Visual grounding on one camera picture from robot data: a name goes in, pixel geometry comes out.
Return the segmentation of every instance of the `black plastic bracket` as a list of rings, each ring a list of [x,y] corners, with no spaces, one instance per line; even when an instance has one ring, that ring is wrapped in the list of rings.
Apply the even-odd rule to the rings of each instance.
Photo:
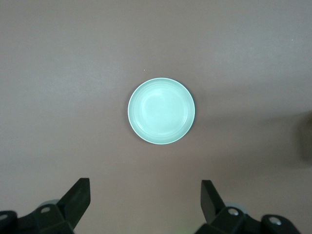
[[[80,178],[56,205],[40,206],[21,218],[14,211],[1,211],[0,234],[73,234],[90,198],[90,181]]]
[[[201,208],[206,224],[195,234],[300,234],[286,218],[268,214],[261,222],[236,207],[227,207],[210,180],[201,183]]]

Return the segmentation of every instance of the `metal screw head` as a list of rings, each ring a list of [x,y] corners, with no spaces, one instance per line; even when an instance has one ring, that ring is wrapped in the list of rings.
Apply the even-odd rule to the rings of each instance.
[[[281,225],[281,224],[282,224],[281,220],[279,220],[278,218],[273,217],[273,216],[269,218],[269,221],[270,221],[272,224],[275,224],[275,225]]]
[[[234,208],[230,208],[230,209],[228,210],[228,212],[229,212],[231,215],[234,215],[234,216],[238,216],[238,215],[239,215],[239,212],[238,212],[236,209],[234,209]]]
[[[0,221],[6,219],[7,217],[8,217],[7,214],[0,215]]]
[[[50,210],[51,210],[50,207],[44,207],[44,208],[42,208],[41,213],[47,213]]]

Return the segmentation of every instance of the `plate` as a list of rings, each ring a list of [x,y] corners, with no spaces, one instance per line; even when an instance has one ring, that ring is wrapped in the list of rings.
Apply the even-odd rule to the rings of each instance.
[[[145,141],[169,144],[187,134],[195,118],[195,105],[181,83],[154,78],[133,92],[128,118],[135,133]]]

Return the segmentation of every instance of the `ceramic plate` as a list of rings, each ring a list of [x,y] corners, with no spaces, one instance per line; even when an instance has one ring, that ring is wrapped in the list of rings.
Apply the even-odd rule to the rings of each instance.
[[[195,105],[190,92],[169,78],[141,84],[128,105],[129,122],[139,137],[153,144],[181,139],[191,128]]]

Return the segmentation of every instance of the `plate center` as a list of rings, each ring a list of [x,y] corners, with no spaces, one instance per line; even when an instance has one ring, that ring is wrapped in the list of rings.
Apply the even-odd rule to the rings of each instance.
[[[176,91],[159,89],[144,100],[141,124],[156,135],[173,134],[183,125],[185,112],[183,100]]]

